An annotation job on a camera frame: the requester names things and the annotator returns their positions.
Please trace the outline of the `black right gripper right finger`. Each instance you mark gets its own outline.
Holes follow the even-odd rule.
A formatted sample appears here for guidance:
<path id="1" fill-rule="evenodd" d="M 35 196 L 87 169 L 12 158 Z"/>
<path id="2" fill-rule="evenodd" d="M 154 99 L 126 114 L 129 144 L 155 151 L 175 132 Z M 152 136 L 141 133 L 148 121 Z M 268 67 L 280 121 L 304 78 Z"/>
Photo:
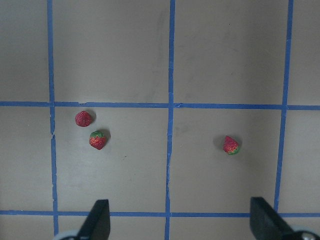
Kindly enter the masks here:
<path id="1" fill-rule="evenodd" d="M 256 240 L 291 240 L 295 236 L 263 197 L 250 198 L 250 230 Z"/>

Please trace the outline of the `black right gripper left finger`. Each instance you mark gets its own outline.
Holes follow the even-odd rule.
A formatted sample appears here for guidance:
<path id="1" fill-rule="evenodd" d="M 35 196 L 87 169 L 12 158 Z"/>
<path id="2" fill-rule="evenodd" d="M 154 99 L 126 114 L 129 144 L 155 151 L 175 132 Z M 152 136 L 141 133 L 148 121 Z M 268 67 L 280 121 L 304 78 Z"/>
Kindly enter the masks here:
<path id="1" fill-rule="evenodd" d="M 110 208 L 108 199 L 97 200 L 78 234 L 78 240 L 108 240 L 111 232 Z"/>

